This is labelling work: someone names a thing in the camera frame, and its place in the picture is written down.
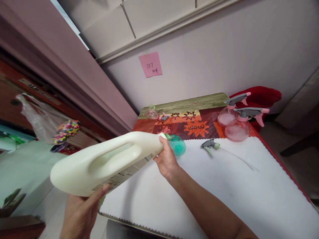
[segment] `jug label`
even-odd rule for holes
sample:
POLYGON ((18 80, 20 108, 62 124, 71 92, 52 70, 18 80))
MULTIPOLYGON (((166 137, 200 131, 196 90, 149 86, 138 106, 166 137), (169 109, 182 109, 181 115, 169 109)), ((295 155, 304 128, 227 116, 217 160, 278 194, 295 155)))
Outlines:
POLYGON ((94 187, 92 191, 98 190, 100 187, 103 187, 106 184, 111 185, 110 190, 111 192, 113 189, 118 187, 121 183, 128 180, 133 174, 135 174, 137 171, 139 171, 147 162, 149 162, 153 158, 153 154, 149 154, 148 156, 142 158, 141 160, 137 161, 136 163, 132 164, 131 166, 127 167, 126 169, 122 170, 121 172, 113 175, 108 180, 105 180, 101 182, 99 185, 94 187))

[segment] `red chair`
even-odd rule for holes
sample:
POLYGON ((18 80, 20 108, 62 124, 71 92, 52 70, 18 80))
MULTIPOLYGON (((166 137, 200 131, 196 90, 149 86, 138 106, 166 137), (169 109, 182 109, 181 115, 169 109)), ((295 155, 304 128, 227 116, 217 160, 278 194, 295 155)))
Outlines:
MULTIPOLYGON (((229 98, 232 98, 236 95, 240 95, 246 92, 251 92, 251 95, 247 97, 246 101, 248 106, 244 105, 242 102, 237 102, 237 108, 245 108, 245 107, 258 107, 258 108, 270 108, 274 103, 281 100, 281 92, 275 89, 267 88, 264 86, 255 86, 252 88, 248 88, 244 91, 233 94, 229 98)), ((251 122, 251 125, 255 128, 257 132, 260 132, 260 125, 257 121, 251 122)))

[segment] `patterned tablecloth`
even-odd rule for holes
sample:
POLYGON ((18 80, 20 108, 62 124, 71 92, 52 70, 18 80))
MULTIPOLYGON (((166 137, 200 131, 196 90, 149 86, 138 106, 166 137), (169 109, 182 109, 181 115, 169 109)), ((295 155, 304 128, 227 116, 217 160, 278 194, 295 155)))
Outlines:
MULTIPOLYGON (((138 119, 133 131, 159 134, 161 132, 169 135, 175 134, 183 140, 187 139, 211 139, 225 138, 225 128, 217 123, 217 116, 224 107, 188 110, 184 112, 166 113, 169 118, 161 120, 138 119)), ((251 130, 250 136, 259 137, 255 130, 251 130)))

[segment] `plastic bag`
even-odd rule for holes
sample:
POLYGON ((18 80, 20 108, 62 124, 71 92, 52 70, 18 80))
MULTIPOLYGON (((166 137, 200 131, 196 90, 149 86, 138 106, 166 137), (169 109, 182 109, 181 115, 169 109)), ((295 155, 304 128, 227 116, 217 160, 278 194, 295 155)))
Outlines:
POLYGON ((37 138, 47 144, 54 144, 53 137, 56 135, 57 129, 70 118, 28 94, 22 93, 22 95, 17 95, 16 98, 22 102, 21 114, 28 119, 37 138), (28 102, 24 96, 36 104, 28 102))

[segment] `white wall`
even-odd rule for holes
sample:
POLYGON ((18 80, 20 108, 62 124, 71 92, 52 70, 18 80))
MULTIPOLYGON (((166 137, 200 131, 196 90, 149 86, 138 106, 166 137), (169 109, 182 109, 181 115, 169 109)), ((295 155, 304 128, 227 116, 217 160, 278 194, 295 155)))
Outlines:
POLYGON ((244 0, 101 67, 138 111, 261 85, 282 92, 276 113, 319 66, 318 26, 317 0, 244 0), (154 51, 163 75, 145 78, 154 51))

